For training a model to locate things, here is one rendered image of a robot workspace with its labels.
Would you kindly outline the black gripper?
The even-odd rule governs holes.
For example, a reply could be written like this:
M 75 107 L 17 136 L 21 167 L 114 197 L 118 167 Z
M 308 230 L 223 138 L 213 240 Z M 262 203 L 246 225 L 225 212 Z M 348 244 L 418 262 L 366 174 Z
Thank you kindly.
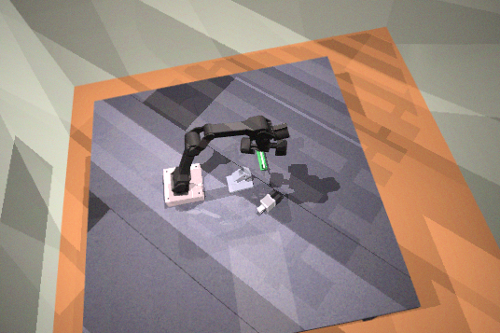
M 241 140 L 240 150 L 244 154 L 255 154 L 255 150 L 257 152 L 269 152 L 270 148 L 276 148 L 275 156 L 285 156 L 287 141 L 277 140 L 277 143 L 271 143 L 271 141 L 269 141 L 267 145 L 259 146 L 257 143 L 253 144 L 253 141 L 250 141 L 250 138 L 243 137 Z

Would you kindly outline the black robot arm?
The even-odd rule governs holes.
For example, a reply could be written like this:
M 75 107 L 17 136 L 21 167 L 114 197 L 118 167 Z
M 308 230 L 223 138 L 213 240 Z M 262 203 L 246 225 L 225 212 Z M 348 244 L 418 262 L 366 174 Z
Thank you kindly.
M 200 137 L 203 132 L 204 136 Z M 265 146 L 270 139 L 274 141 L 289 138 L 286 123 L 272 126 L 271 121 L 263 116 L 250 117 L 246 121 L 211 124 L 195 127 L 185 134 L 185 150 L 179 167 L 170 173 L 171 191 L 174 196 L 188 195 L 191 181 L 190 167 L 195 156 L 203 151 L 215 138 L 247 135 L 250 141 Z

